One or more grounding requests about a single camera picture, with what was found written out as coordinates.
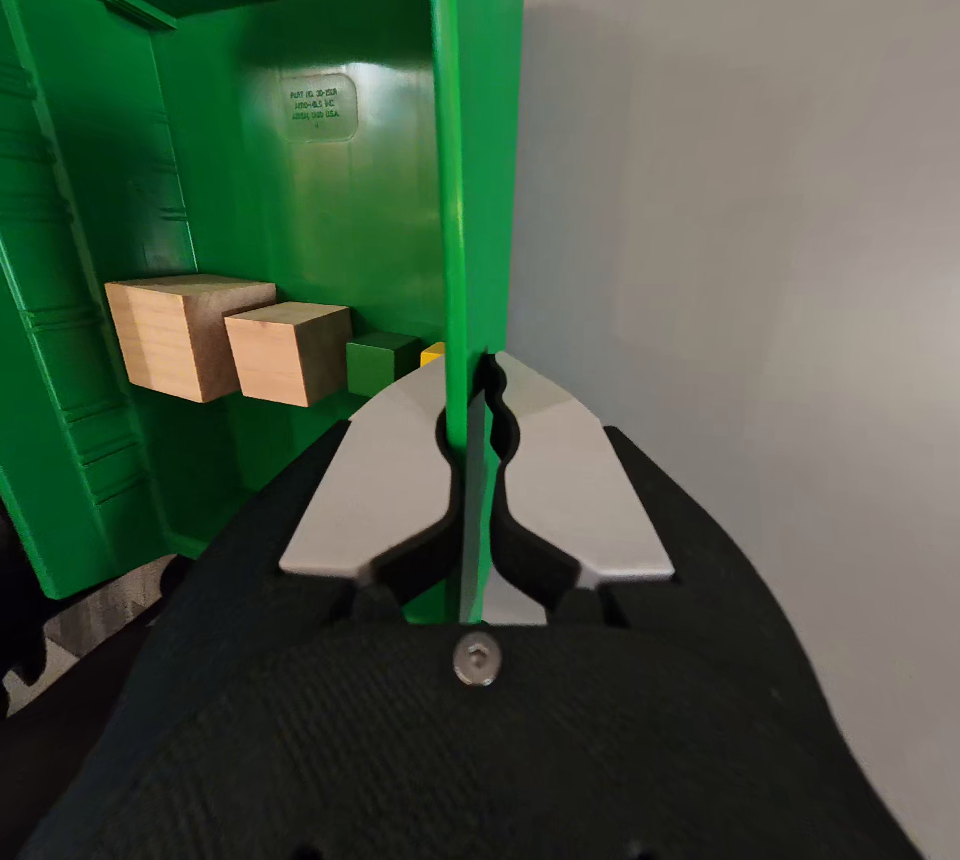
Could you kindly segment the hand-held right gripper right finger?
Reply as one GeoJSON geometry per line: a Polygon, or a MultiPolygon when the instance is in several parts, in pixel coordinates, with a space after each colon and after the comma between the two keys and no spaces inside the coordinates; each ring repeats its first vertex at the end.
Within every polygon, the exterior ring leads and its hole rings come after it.
{"type": "Polygon", "coordinates": [[[498,460],[491,562],[534,602],[665,581],[675,570],[606,429],[580,400],[505,351],[481,369],[498,460]]]}

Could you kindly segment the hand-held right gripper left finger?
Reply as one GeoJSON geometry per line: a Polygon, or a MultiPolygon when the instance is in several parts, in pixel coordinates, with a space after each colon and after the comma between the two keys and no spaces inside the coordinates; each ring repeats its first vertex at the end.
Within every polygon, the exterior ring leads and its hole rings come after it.
{"type": "Polygon", "coordinates": [[[460,560],[460,471],[444,364],[427,364],[349,420],[279,560],[286,574],[380,585],[411,602],[460,560]]]}

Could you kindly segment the small green cube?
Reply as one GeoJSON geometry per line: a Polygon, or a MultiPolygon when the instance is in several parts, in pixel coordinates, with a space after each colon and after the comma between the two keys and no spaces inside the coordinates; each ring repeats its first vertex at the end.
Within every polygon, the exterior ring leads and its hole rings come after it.
{"type": "Polygon", "coordinates": [[[345,345],[346,387],[355,396],[371,398],[417,369],[421,339],[389,331],[373,331],[345,345]]]}

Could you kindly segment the medium wooden cube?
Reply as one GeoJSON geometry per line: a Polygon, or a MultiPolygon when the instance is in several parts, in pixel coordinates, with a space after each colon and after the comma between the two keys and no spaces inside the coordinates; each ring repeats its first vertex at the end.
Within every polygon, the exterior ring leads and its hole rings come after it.
{"type": "Polygon", "coordinates": [[[351,309],[280,302],[224,318],[242,394],[310,407],[348,385],[351,309]]]}

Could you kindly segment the large wooden cube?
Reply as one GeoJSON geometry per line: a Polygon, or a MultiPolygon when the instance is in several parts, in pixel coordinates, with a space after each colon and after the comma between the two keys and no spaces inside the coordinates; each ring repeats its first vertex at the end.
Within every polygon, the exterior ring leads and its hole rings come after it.
{"type": "Polygon", "coordinates": [[[128,380],[198,403],[240,389],[225,318],[277,300],[270,281],[210,274],[103,286],[128,380]]]}

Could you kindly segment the green plastic bin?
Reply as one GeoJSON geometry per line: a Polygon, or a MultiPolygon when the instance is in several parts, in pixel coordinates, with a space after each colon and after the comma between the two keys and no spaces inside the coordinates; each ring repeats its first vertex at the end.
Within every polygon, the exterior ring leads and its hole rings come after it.
{"type": "Polygon", "coordinates": [[[2,0],[2,576],[196,557],[359,406],[128,379],[105,286],[219,275],[450,351],[506,337],[524,0],[2,0]]]}

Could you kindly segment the grey desk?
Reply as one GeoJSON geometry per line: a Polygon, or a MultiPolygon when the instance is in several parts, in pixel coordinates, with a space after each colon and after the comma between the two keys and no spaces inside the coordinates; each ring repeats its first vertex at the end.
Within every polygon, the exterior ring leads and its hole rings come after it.
{"type": "Polygon", "coordinates": [[[507,349],[742,545],[958,809],[958,0],[526,0],[507,349]]]}

